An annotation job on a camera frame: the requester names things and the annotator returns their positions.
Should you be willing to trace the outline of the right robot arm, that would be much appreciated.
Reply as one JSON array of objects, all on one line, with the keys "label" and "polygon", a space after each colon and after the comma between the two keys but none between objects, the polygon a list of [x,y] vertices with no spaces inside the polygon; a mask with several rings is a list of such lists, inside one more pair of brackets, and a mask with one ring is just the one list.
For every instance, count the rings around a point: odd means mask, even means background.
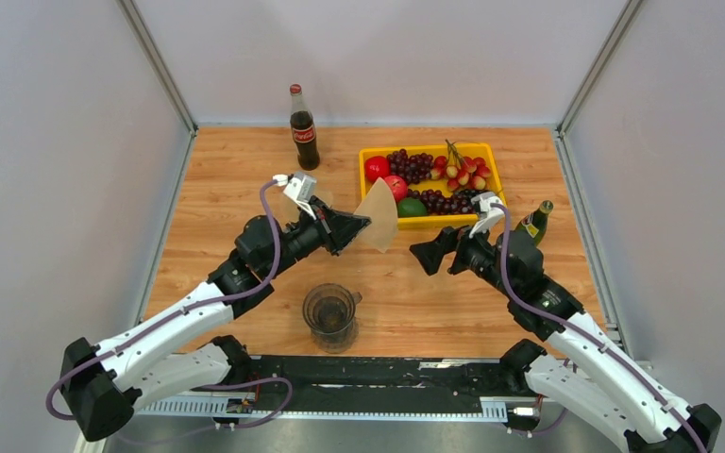
[{"label": "right robot arm", "polygon": [[[508,298],[515,322],[539,342],[523,340],[503,357],[507,390],[530,389],[560,403],[622,452],[711,452],[722,419],[708,404],[692,405],[655,380],[599,327],[580,301],[547,276],[542,252],[524,231],[489,243],[470,226],[445,227],[410,251],[431,276],[452,254],[451,275],[470,271]],[[578,366],[567,370],[546,343]]]}]

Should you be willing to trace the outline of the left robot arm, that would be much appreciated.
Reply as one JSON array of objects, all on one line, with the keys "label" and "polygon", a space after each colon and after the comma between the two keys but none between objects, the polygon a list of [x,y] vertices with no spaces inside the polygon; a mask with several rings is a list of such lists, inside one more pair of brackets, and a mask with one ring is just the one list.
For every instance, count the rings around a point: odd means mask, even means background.
[{"label": "left robot arm", "polygon": [[253,217],[228,258],[177,303],[122,334],[96,344],[79,338],[66,346],[53,390],[70,411],[67,419],[95,442],[168,396],[219,384],[243,389],[251,366],[237,341],[215,340],[187,354],[178,349],[256,308],[273,293],[275,277],[316,250],[339,255],[371,223],[316,196],[286,226],[269,212]]}]

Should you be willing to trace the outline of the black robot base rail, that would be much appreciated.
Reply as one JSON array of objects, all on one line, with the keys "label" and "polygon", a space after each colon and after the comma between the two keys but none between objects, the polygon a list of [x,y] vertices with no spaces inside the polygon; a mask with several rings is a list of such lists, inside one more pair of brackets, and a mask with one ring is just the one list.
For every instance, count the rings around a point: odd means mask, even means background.
[{"label": "black robot base rail", "polygon": [[250,422],[302,420],[497,423],[529,431],[543,399],[497,359],[254,356],[249,389],[183,392],[142,415]]}]

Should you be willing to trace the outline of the grey transparent coffee dripper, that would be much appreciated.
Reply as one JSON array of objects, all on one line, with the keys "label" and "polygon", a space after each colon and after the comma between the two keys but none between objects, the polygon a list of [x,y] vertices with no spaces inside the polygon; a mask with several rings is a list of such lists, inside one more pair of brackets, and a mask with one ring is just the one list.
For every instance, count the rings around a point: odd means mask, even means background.
[{"label": "grey transparent coffee dripper", "polygon": [[339,337],[354,326],[357,306],[362,299],[359,292],[351,292],[339,284],[324,283],[307,293],[302,316],[312,334]]}]

